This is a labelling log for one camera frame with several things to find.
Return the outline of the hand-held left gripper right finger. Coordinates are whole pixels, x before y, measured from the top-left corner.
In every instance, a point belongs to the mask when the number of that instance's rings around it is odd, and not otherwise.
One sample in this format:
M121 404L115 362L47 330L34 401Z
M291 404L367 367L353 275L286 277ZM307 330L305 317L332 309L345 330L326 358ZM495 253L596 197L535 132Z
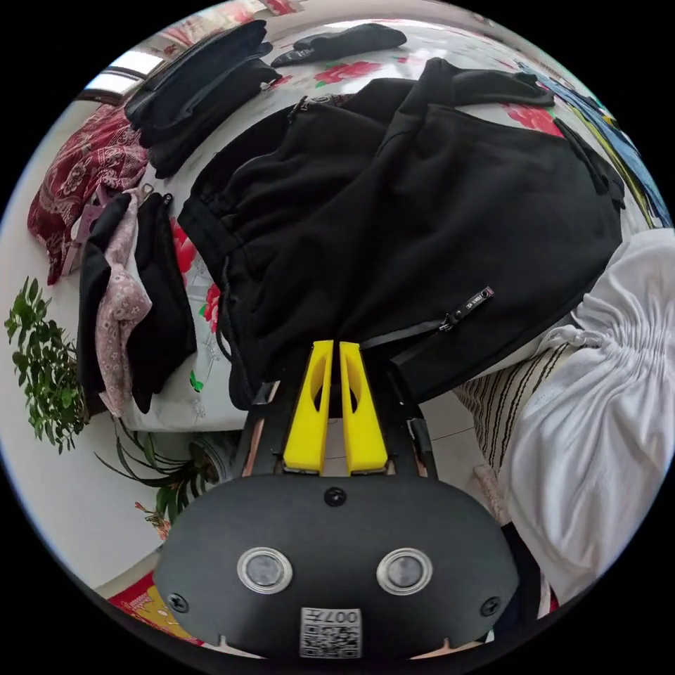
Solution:
M349 473L382 473L387 449L358 344L339 343L343 439Z

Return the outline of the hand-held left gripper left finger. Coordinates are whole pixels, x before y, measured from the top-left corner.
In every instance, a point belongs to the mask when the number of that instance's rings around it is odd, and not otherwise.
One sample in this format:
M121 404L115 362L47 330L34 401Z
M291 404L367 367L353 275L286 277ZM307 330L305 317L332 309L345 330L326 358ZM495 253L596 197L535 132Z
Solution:
M283 452L286 471L321 471L326 453L334 345L313 344Z

